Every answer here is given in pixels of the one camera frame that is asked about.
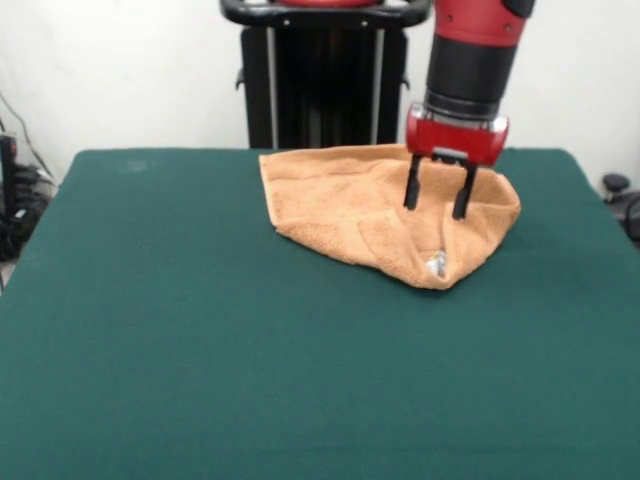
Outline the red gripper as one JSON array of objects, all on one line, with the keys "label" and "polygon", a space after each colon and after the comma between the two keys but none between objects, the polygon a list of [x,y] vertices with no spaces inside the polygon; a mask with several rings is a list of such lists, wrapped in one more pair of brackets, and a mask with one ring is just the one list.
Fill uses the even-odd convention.
[{"label": "red gripper", "polygon": [[472,163],[465,165],[464,184],[457,193],[452,211],[454,220],[464,220],[477,174],[476,165],[496,164],[508,132],[509,118],[505,116],[489,121],[463,120],[435,113],[421,103],[414,103],[406,121],[406,146],[414,155],[410,162],[403,206],[409,211],[417,206],[422,157],[453,158]]}]

